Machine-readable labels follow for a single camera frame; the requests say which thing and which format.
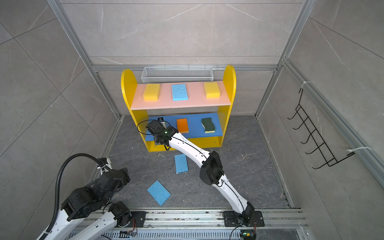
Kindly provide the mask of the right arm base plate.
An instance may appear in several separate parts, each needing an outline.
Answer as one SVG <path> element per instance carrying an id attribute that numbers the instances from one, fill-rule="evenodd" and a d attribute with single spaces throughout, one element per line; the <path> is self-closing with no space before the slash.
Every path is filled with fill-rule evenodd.
<path id="1" fill-rule="evenodd" d="M 254 211 L 252 214 L 249 215 L 239 215 L 234 211 L 224 211 L 223 218 L 226 227 L 243 226 L 258 228 L 265 226 L 264 217 L 262 215 L 262 212 L 260 211 Z"/>

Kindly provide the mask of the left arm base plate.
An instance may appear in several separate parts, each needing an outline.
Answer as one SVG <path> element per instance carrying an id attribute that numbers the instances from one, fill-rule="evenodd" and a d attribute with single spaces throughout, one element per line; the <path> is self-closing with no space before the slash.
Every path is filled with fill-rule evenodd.
<path id="1" fill-rule="evenodd" d="M 123 225 L 125 228 L 133 228 L 134 224 L 136 228 L 143 228 L 146 220 L 147 212 L 145 211 L 133 211 L 126 225 Z"/>

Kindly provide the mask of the orange sponge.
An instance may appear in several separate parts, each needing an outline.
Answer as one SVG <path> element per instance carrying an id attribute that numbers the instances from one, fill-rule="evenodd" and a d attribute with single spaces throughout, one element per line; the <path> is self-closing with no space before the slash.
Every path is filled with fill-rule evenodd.
<path id="1" fill-rule="evenodd" d="M 177 130 L 181 134 L 189 133 L 189 125 L 187 118 L 177 119 Z"/>

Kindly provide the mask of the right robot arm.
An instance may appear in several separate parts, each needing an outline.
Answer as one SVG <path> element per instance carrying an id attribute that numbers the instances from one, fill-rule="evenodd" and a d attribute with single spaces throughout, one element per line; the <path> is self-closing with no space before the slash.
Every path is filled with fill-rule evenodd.
<path id="1" fill-rule="evenodd" d="M 253 223 L 255 208 L 243 198 L 232 186 L 225 175 L 220 156 L 217 152 L 206 151 L 187 138 L 171 125 L 166 126 L 164 121 L 150 120 L 146 125 L 149 134 L 156 143 L 166 149 L 176 149 L 193 160 L 200 168 L 200 179 L 207 185 L 216 188 L 231 205 L 234 216 L 232 221 L 243 226 Z"/>

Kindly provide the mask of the yellow sponge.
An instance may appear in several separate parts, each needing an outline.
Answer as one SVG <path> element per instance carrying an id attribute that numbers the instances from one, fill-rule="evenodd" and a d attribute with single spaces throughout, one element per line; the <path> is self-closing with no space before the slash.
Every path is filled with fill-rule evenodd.
<path id="1" fill-rule="evenodd" d="M 217 99 L 221 96 L 221 91 L 217 82 L 205 82 L 204 89 L 207 99 Z"/>
<path id="2" fill-rule="evenodd" d="M 160 84 L 146 84 L 143 99 L 146 102 L 156 102 L 159 99 L 160 95 Z"/>

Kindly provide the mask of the dark green curved sponge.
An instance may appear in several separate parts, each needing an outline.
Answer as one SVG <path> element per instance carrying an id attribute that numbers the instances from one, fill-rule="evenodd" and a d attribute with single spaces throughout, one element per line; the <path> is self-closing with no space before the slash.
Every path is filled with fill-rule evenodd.
<path id="1" fill-rule="evenodd" d="M 216 127 L 212 121 L 212 118 L 202 119 L 202 126 L 206 134 L 214 133 L 216 131 Z"/>

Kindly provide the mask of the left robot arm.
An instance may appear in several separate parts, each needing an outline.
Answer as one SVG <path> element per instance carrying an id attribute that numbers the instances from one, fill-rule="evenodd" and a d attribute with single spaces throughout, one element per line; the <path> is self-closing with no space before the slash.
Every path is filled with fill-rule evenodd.
<path id="1" fill-rule="evenodd" d="M 84 187 L 77 188 L 61 203 L 60 187 L 66 166 L 75 158 L 85 157 L 97 163 L 101 176 Z M 108 211 L 93 224 L 75 235 L 76 240 L 95 240 L 115 227 L 126 227 L 136 222 L 123 202 L 112 203 L 115 193 L 130 182 L 127 168 L 112 169 L 108 158 L 95 158 L 79 153 L 70 156 L 59 169 L 55 184 L 54 212 L 50 224 L 38 237 L 40 240 L 64 240 L 91 213 L 108 207 Z"/>

